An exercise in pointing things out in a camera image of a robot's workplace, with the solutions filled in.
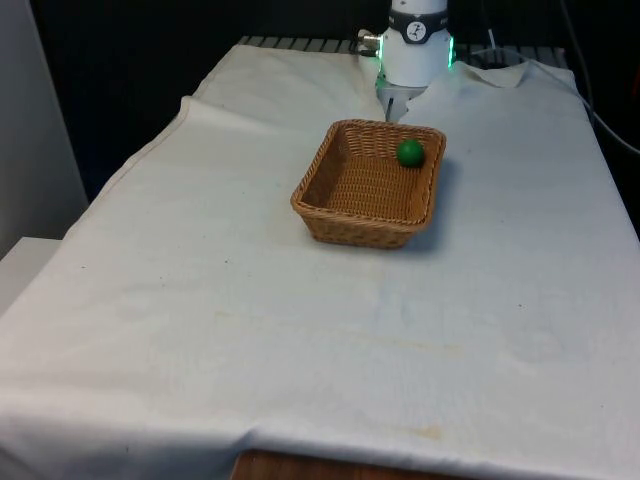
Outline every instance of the wicker basket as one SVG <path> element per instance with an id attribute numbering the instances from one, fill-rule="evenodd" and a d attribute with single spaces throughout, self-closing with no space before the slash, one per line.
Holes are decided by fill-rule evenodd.
<path id="1" fill-rule="evenodd" d="M 426 151 L 422 168 L 404 168 L 396 159 L 397 146 L 408 139 Z M 334 123 L 291 204 L 318 241 L 400 248 L 431 221 L 446 143 L 431 128 Z"/>

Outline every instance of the white cable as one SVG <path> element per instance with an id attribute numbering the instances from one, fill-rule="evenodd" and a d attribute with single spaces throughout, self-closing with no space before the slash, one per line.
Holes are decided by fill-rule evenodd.
<path id="1" fill-rule="evenodd" d="M 593 117 L 596 119 L 596 121 L 600 125 L 602 125 L 602 127 L 607 131 L 607 133 L 609 135 L 611 135 L 618 143 L 620 143 L 622 146 L 624 146 L 625 148 L 630 150 L 632 153 L 634 153 L 636 155 L 640 155 L 640 149 L 634 147 L 633 145 L 631 145 L 630 143 L 625 141 L 620 135 L 618 135 L 616 132 L 614 132 L 613 129 L 609 125 L 607 125 L 605 123 L 605 121 L 602 119 L 602 117 L 600 115 L 598 115 L 595 111 L 593 111 L 589 101 L 586 100 L 582 95 L 580 95 L 580 92 L 578 92 L 578 90 L 573 85 L 571 85 L 568 82 L 565 82 L 563 79 L 561 79 L 560 77 L 558 77 L 554 73 L 551 73 L 549 70 L 544 68 L 539 62 L 533 60 L 532 58 L 525 57 L 524 55 L 520 54 L 519 52 L 516 52 L 515 50 L 511 50 L 509 48 L 502 48 L 502 47 L 495 47 L 495 48 L 487 48 L 485 50 L 478 50 L 477 52 L 472 52 L 472 55 L 482 55 L 483 53 L 493 53 L 493 52 L 508 53 L 510 55 L 515 55 L 516 57 L 518 57 L 521 60 L 524 60 L 525 62 L 531 62 L 531 64 L 533 66 L 535 66 L 536 68 L 542 70 L 549 77 L 551 77 L 553 80 L 558 82 L 560 85 L 562 85 L 565 88 L 567 88 L 571 93 L 573 93 L 580 100 L 582 100 L 582 103 L 584 103 L 584 105 L 587 108 L 587 110 L 589 110 L 590 112 L 593 113 Z"/>

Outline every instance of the ball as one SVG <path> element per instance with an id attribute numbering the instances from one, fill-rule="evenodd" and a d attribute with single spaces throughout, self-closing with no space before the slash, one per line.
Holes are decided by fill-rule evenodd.
<path id="1" fill-rule="evenodd" d="M 419 168 L 424 165 L 424 147 L 418 140 L 407 140 L 398 145 L 396 150 L 398 162 L 407 168 Z"/>

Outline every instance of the white cloth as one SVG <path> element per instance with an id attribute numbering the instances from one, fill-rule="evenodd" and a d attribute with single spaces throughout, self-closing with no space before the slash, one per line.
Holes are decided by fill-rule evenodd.
<path id="1" fill-rule="evenodd" d="M 289 196 L 331 121 L 382 117 L 372 85 L 232 50 L 0 320 L 0 473 L 209 478 L 255 447 L 636 477 L 638 245 L 582 107 L 454 74 L 421 99 L 450 145 L 431 230 L 315 243 Z"/>

